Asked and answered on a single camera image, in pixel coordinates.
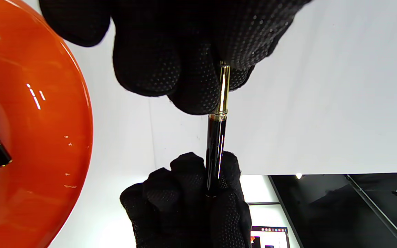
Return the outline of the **person's right hand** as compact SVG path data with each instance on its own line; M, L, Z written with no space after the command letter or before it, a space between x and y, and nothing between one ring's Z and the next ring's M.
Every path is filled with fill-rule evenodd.
M249 248L252 219L237 157L225 151L217 195L205 195L204 160L189 152L120 195L137 248Z

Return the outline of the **person's left hand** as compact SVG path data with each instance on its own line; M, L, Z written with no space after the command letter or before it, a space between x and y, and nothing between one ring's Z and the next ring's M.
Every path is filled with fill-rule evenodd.
M124 89L167 96L180 111L207 115L220 95L219 64L230 91L247 83L308 0L40 0L66 41L94 47L115 26L112 62Z

